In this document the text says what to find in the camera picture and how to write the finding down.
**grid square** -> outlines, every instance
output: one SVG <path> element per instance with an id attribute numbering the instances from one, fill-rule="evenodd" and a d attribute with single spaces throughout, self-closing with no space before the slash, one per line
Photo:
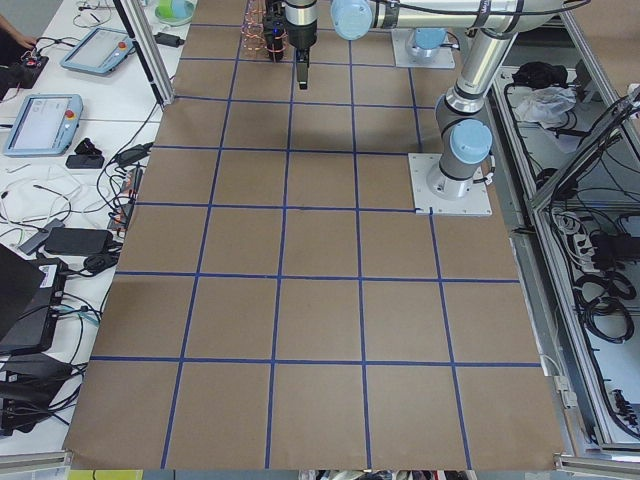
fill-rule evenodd
<path id="1" fill-rule="evenodd" d="M 456 84 L 461 70 L 462 59 L 458 52 L 454 52 L 453 55 L 458 66 L 454 70 L 436 70 L 432 68 L 414 68 L 411 70 L 417 106 L 434 108 L 438 103 L 438 99 Z"/>
<path id="2" fill-rule="evenodd" d="M 354 207 L 353 155 L 292 153 L 287 195 L 288 205 Z"/>
<path id="3" fill-rule="evenodd" d="M 360 231 L 365 276 L 435 278 L 431 228 L 424 217 L 362 212 Z"/>
<path id="4" fill-rule="evenodd" d="M 74 466 L 160 468 L 177 372 L 177 363 L 91 360 L 64 441 Z"/>
<path id="5" fill-rule="evenodd" d="M 282 212 L 215 208 L 202 259 L 207 273 L 278 273 Z"/>
<path id="6" fill-rule="evenodd" d="M 168 468 L 264 468 L 269 366 L 183 367 Z"/>
<path id="7" fill-rule="evenodd" d="M 411 108 L 356 107 L 358 152 L 418 151 L 416 120 Z"/>
<path id="8" fill-rule="evenodd" d="M 421 152 L 442 153 L 443 144 L 440 136 L 440 128 L 436 120 L 436 111 L 433 109 L 419 109 L 418 123 L 420 125 Z"/>
<path id="9" fill-rule="evenodd" d="M 331 388 L 320 394 L 319 385 Z M 356 366 L 278 365 L 271 463 L 275 469 L 367 465 L 362 369 Z"/>
<path id="10" fill-rule="evenodd" d="M 224 146 L 285 149 L 288 129 L 289 105 L 233 102 Z"/>
<path id="11" fill-rule="evenodd" d="M 294 105 L 291 148 L 353 151 L 351 107 Z"/>
<path id="12" fill-rule="evenodd" d="M 279 359 L 361 360 L 358 283 L 284 280 Z"/>
<path id="13" fill-rule="evenodd" d="M 283 271 L 286 275 L 356 276 L 355 214 L 290 210 Z"/>
<path id="14" fill-rule="evenodd" d="M 348 65 L 315 64 L 309 75 L 309 81 L 313 81 L 313 84 L 308 90 L 295 88 L 296 102 L 351 104 L 351 75 Z"/>
<path id="15" fill-rule="evenodd" d="M 364 317 L 368 360 L 449 361 L 437 284 L 365 282 Z"/>
<path id="16" fill-rule="evenodd" d="M 192 23 L 242 25 L 246 2 L 239 0 L 199 0 Z"/>
<path id="17" fill-rule="evenodd" d="M 413 105 L 408 68 L 353 67 L 353 87 L 358 105 Z"/>
<path id="18" fill-rule="evenodd" d="M 209 203 L 217 159 L 218 150 L 152 150 L 138 201 Z"/>
<path id="19" fill-rule="evenodd" d="M 358 155 L 358 193 L 361 208 L 413 210 L 407 157 Z"/>
<path id="20" fill-rule="evenodd" d="M 447 284 L 445 292 L 457 361 L 540 361 L 519 284 Z"/>
<path id="21" fill-rule="evenodd" d="M 225 150 L 214 202 L 226 205 L 282 205 L 284 152 Z"/>
<path id="22" fill-rule="evenodd" d="M 457 372 L 473 469 L 552 470 L 554 454 L 564 448 L 542 370 Z"/>
<path id="23" fill-rule="evenodd" d="M 349 64 L 349 42 L 340 38 L 334 31 L 318 31 L 318 41 L 311 47 L 311 68 L 309 69 L 309 88 L 314 88 L 314 63 Z"/>
<path id="24" fill-rule="evenodd" d="M 368 35 L 351 42 L 351 55 L 356 65 L 386 65 L 394 67 L 393 42 L 389 32 L 369 32 Z"/>
<path id="25" fill-rule="evenodd" d="M 181 58 L 236 58 L 241 33 L 238 27 L 191 25 Z"/>
<path id="26" fill-rule="evenodd" d="M 370 366 L 367 387 L 374 469 L 467 469 L 451 368 Z"/>
<path id="27" fill-rule="evenodd" d="M 488 218 L 435 218 L 443 277 L 518 279 L 509 235 L 498 216 L 494 212 Z"/>
<path id="28" fill-rule="evenodd" d="M 292 70 L 292 63 L 238 62 L 233 98 L 288 102 Z"/>
<path id="29" fill-rule="evenodd" d="M 235 62 L 182 60 L 173 82 L 178 95 L 226 99 Z"/>
<path id="30" fill-rule="evenodd" d="M 275 298 L 275 280 L 200 278 L 187 354 L 201 358 L 270 358 Z"/>
<path id="31" fill-rule="evenodd" d="M 93 355 L 179 357 L 193 278 L 117 275 Z"/>
<path id="32" fill-rule="evenodd" d="M 162 115 L 155 144 L 217 148 L 226 112 L 227 102 L 178 98 Z"/>
<path id="33" fill-rule="evenodd" d="M 118 270 L 195 272 L 206 215 L 203 207 L 137 206 Z"/>

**white table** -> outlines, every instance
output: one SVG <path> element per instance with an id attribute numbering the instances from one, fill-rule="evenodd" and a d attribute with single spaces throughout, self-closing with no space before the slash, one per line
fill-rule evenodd
<path id="1" fill-rule="evenodd" d="M 153 32 L 167 31 L 182 38 L 186 37 L 189 26 L 164 28 L 155 18 L 153 12 L 157 0 L 150 2 L 145 8 Z M 45 30 L 43 36 L 52 38 L 76 37 L 82 38 L 89 31 L 73 25 L 73 19 L 78 14 L 76 0 L 63 0 L 55 17 Z M 123 28 L 115 10 L 112 18 L 103 26 L 109 28 Z M 159 46 L 169 75 L 176 71 L 181 48 Z M 43 190 L 33 188 L 37 183 L 60 193 L 71 193 L 74 210 L 91 209 L 100 205 L 100 197 L 95 188 L 99 174 L 98 170 L 67 170 L 64 167 L 66 157 L 73 148 L 85 137 L 89 137 L 97 148 L 103 151 L 106 159 L 111 158 L 116 151 L 126 143 L 142 125 L 155 104 L 155 98 L 146 76 L 135 55 L 125 60 L 111 75 L 98 77 L 72 72 L 59 65 L 60 59 L 68 48 L 54 46 L 45 50 L 50 60 L 35 88 L 21 90 L 18 95 L 0 104 L 0 120 L 11 123 L 22 105 L 24 98 L 32 93 L 76 93 L 84 103 L 84 111 L 80 124 L 69 151 L 57 157 L 38 158 L 8 158 L 0 154 L 0 191 L 8 190 L 3 207 L 6 207 L 9 217 L 19 221 L 26 216 L 44 214 L 51 208 L 54 195 Z M 15 90 L 10 90 L 6 98 L 10 98 Z M 147 143 L 154 140 L 161 119 L 162 112 L 158 108 L 151 117 L 151 121 L 142 129 L 133 144 Z M 8 137 L 8 130 L 0 131 L 0 145 L 4 145 Z M 101 191 L 110 192 L 107 179 L 101 181 Z M 58 200 L 54 211 L 65 207 L 65 202 Z M 108 209 L 89 214 L 73 213 L 65 225 L 77 228 L 105 228 L 109 218 Z M 13 228 L 11 225 L 0 224 L 0 235 Z M 15 243 L 19 240 L 19 233 L 13 232 L 2 238 L 0 242 L 15 250 Z M 61 257 L 71 268 L 80 269 L 83 257 Z M 95 308 L 108 291 L 115 269 L 112 268 L 94 278 L 71 277 L 67 280 L 65 292 L 77 295 L 87 300 Z M 80 306 L 81 303 L 65 298 L 64 303 Z M 88 361 L 97 327 L 89 321 L 84 321 L 84 333 L 79 351 L 74 363 Z M 80 320 L 75 316 L 61 319 L 56 328 L 52 347 L 46 352 L 61 361 L 69 361 L 78 345 L 80 336 Z M 56 400 L 66 398 L 79 383 L 79 379 L 68 381 L 59 392 Z M 70 420 L 73 409 L 60 414 Z M 13 436 L 0 438 L 0 455 L 45 453 L 59 451 L 62 448 L 68 427 L 55 418 L 38 423 L 28 434 L 14 432 Z"/>
<path id="2" fill-rule="evenodd" d="M 156 5 L 157 0 L 154 0 L 145 7 L 145 13 L 153 32 L 167 31 L 185 38 L 189 25 L 165 28 L 166 26 L 161 24 L 153 13 Z M 107 10 L 99 10 L 99 12 L 105 17 L 108 15 Z M 51 38 L 84 37 L 89 29 L 77 27 L 73 23 L 78 13 L 76 0 L 63 0 L 42 36 Z M 124 29 L 115 9 L 112 9 L 111 20 L 101 26 Z M 46 42 L 46 40 L 41 40 L 39 45 L 46 45 Z M 158 48 L 169 76 L 174 75 L 182 47 L 159 45 Z M 143 121 L 147 117 L 149 110 L 155 103 L 155 97 L 137 54 L 130 55 L 114 72 L 101 77 L 62 68 L 60 60 L 69 49 L 63 45 L 55 45 L 45 49 L 43 54 L 49 57 L 49 63 L 34 88 L 20 90 L 15 98 L 0 104 L 0 118 L 15 118 L 24 98 L 29 94 L 36 93 L 76 93 L 80 95 L 85 105 L 82 118 L 86 120 Z M 14 94 L 15 89 L 11 89 L 5 98 L 11 98 Z M 152 121 L 159 121 L 161 116 L 161 112 L 156 112 Z"/>
<path id="3" fill-rule="evenodd" d="M 74 138 L 74 144 L 88 136 L 94 140 L 98 148 L 103 150 L 105 157 L 110 158 L 141 125 L 141 122 L 82 121 Z M 142 129 L 134 144 L 153 141 L 158 125 L 155 122 L 148 123 Z M 8 132 L 1 132 L 0 142 L 4 143 L 7 136 Z M 12 220 L 19 221 L 26 215 L 47 215 L 49 212 L 51 201 L 55 196 L 33 188 L 32 185 L 34 183 L 60 193 L 70 193 L 74 210 L 87 209 L 87 207 L 94 204 L 96 206 L 100 205 L 100 197 L 95 188 L 99 171 L 67 170 L 64 167 L 65 159 L 66 154 L 59 157 L 30 159 L 12 159 L 0 155 L 0 191 L 9 190 L 4 206 Z M 101 181 L 101 191 L 105 194 L 109 191 L 106 178 Z M 60 200 L 55 206 L 54 211 L 58 211 L 66 207 L 66 204 Z M 107 212 L 108 210 L 105 208 L 99 212 L 84 215 L 74 213 L 65 220 L 65 225 L 76 228 L 105 228 L 109 220 Z M 0 235 L 11 228 L 13 228 L 11 225 L 0 224 Z M 15 247 L 12 244 L 18 240 L 18 237 L 18 233 L 13 232 L 2 237 L 0 241 L 15 251 Z M 81 264 L 84 257 L 63 256 L 61 258 L 73 269 L 82 268 Z M 114 271 L 114 268 L 109 269 L 94 278 L 70 277 L 67 279 L 65 292 L 79 296 L 87 300 L 95 308 L 99 308 L 109 289 Z M 71 298 L 64 298 L 64 303 L 71 306 L 81 305 L 80 302 Z M 53 345 L 47 350 L 47 355 L 64 362 L 70 360 L 80 336 L 79 322 L 80 320 L 76 316 L 68 316 L 58 322 Z M 97 327 L 85 320 L 82 343 L 74 363 L 88 361 L 96 333 Z M 78 383 L 79 379 L 65 383 L 55 401 L 66 398 L 73 392 Z M 73 408 L 65 410 L 60 416 L 69 421 L 73 416 Z M 0 455 L 58 451 L 62 448 L 67 429 L 68 427 L 62 422 L 55 418 L 50 418 L 38 423 L 33 431 L 28 434 L 16 431 L 11 437 L 0 438 Z"/>

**robot end effector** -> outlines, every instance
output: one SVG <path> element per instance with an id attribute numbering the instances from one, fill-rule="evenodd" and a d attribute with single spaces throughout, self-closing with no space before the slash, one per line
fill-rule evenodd
<path id="1" fill-rule="evenodd" d="M 289 43 L 296 49 L 296 78 L 300 89 L 306 90 L 310 51 L 317 40 L 316 0 L 285 0 L 285 4 L 285 28 L 289 35 Z"/>

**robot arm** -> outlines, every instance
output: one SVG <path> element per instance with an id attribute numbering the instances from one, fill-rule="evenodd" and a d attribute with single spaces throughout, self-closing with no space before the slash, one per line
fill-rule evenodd
<path id="1" fill-rule="evenodd" d="M 298 84 L 307 88 L 309 49 L 316 41 L 316 0 L 285 0 L 289 41 L 296 47 Z M 444 153 L 429 173 L 433 193 L 447 200 L 466 195 L 492 135 L 478 119 L 493 78 L 519 32 L 543 25 L 567 8 L 564 0 L 332 0 L 331 18 L 346 40 L 370 28 L 461 27 L 477 30 L 456 83 L 436 108 Z"/>
<path id="2" fill-rule="evenodd" d="M 478 33 L 447 104 L 461 114 L 473 114 L 484 97 L 517 33 L 543 25 L 561 11 L 563 0 L 333 0 L 336 32 L 347 40 L 370 28 L 476 28 Z"/>

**power adapter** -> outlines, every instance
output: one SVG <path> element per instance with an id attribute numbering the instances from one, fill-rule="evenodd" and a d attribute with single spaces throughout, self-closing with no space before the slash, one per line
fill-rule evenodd
<path id="1" fill-rule="evenodd" d="M 184 45 L 184 40 L 177 35 L 171 35 L 169 33 L 156 33 L 153 38 L 156 39 L 156 43 L 159 45 L 166 45 L 168 47 L 179 47 Z"/>
<path id="2" fill-rule="evenodd" d="M 84 260 L 83 267 L 92 275 L 104 272 L 118 263 L 119 255 L 113 253 L 100 253 L 92 255 Z"/>
<path id="3" fill-rule="evenodd" d="M 151 150 L 151 147 L 153 147 L 153 142 L 145 143 L 144 145 L 135 145 L 123 152 L 118 153 L 114 157 L 114 160 L 119 167 L 128 167 L 129 165 L 133 165 L 134 163 L 147 157 L 149 155 L 149 150 Z"/>

